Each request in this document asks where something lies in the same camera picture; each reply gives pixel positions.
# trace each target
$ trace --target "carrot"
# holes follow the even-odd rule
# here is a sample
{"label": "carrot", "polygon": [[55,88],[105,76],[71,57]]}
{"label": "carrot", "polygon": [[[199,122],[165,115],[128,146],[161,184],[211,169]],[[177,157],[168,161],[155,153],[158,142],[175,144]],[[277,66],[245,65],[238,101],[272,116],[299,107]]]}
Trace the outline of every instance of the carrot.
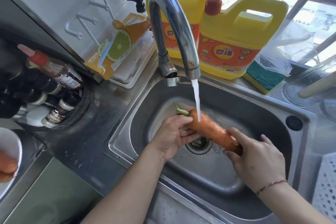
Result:
{"label": "carrot", "polygon": [[201,121],[198,121],[197,110],[195,108],[188,112],[177,107],[176,113],[193,117],[192,122],[187,124],[187,127],[195,130],[200,135],[211,139],[226,150],[233,151],[240,156],[243,154],[243,148],[237,140],[204,112],[201,111]]}
{"label": "carrot", "polygon": [[0,151],[0,171],[10,174],[17,170],[18,161],[15,158],[8,156],[3,151]]}
{"label": "carrot", "polygon": [[0,172],[0,183],[9,182],[11,179],[13,179],[13,176],[14,173],[5,174],[4,172]]}

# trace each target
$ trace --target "yellow circle logo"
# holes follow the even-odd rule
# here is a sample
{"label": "yellow circle logo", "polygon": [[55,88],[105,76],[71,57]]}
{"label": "yellow circle logo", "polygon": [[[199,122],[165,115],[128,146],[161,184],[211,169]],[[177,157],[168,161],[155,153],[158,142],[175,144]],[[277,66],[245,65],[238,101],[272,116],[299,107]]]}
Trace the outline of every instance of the yellow circle logo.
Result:
{"label": "yellow circle logo", "polygon": [[171,26],[167,26],[165,28],[165,34],[166,36],[169,38],[169,39],[172,39],[172,40],[175,40],[175,36],[174,36],[174,32],[173,30],[171,29]]}
{"label": "yellow circle logo", "polygon": [[217,45],[213,49],[213,53],[220,59],[230,59],[233,57],[233,49],[227,45]]}

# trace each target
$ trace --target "sink basin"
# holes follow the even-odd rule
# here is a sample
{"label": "sink basin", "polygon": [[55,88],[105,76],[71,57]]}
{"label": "sink basin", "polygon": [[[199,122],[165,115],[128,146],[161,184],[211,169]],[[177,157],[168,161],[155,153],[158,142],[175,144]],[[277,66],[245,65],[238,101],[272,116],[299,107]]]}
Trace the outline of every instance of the sink basin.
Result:
{"label": "sink basin", "polygon": [[[236,127],[256,140],[261,134],[269,137],[283,153],[286,178],[297,189],[314,114],[233,83],[225,84],[205,76],[199,79],[199,96],[201,110],[222,127]],[[163,119],[174,115],[176,105],[195,106],[192,87],[166,87],[158,70],[153,69],[143,90],[114,128],[108,149],[103,148],[103,151],[129,167],[151,141]],[[288,116],[296,116],[302,121],[299,131],[288,128]],[[160,182],[222,221],[240,220],[244,223],[274,218],[237,177],[222,148],[205,138],[199,142],[202,142],[201,146],[183,146],[166,163]]]}

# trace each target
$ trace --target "curved faucet spout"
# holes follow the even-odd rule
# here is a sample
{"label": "curved faucet spout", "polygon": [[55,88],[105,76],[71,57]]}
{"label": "curved faucet spout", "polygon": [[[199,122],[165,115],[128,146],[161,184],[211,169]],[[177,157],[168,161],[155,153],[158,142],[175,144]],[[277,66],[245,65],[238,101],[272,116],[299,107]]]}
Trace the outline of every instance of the curved faucet spout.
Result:
{"label": "curved faucet spout", "polygon": [[194,80],[201,76],[200,63],[190,25],[181,5],[177,0],[149,0],[149,13],[152,21],[152,31],[159,52],[159,68],[164,77],[176,77],[177,70],[170,62],[164,33],[160,8],[166,15],[174,32],[178,47],[181,52],[185,74],[188,79]]}

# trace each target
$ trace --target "white bowl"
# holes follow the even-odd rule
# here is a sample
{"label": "white bowl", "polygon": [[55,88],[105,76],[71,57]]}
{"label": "white bowl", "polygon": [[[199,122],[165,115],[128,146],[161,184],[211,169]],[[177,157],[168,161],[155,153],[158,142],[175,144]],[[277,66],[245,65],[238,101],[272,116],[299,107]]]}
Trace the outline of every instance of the white bowl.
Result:
{"label": "white bowl", "polygon": [[22,145],[20,138],[16,133],[7,128],[0,128],[0,150],[6,153],[8,156],[17,159],[17,170],[14,173],[14,178],[8,182],[0,183],[0,200],[6,194],[11,187],[15,176],[17,175],[21,160],[22,160]]}

